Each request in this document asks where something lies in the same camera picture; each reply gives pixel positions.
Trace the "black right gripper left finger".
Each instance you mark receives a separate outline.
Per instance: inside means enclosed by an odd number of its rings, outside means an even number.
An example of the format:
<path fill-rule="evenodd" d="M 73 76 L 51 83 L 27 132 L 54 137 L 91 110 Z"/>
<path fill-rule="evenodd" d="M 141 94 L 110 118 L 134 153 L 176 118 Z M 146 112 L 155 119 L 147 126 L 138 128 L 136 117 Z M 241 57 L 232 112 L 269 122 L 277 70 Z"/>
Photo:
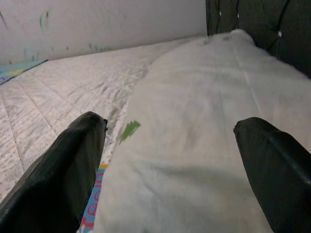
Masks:
<path fill-rule="evenodd" d="M 3 233 L 74 233 L 96 181 L 107 120 L 76 118 L 36 159 L 0 204 Z"/>

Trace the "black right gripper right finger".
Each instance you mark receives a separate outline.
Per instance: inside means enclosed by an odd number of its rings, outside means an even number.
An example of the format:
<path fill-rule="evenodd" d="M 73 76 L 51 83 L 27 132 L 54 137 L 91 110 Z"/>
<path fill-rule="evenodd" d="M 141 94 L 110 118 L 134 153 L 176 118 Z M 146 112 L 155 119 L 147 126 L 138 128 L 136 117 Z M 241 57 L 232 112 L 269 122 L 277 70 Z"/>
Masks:
<path fill-rule="evenodd" d="M 234 135 L 247 178 L 275 233 L 311 231 L 311 155 L 289 133 L 258 117 Z"/>

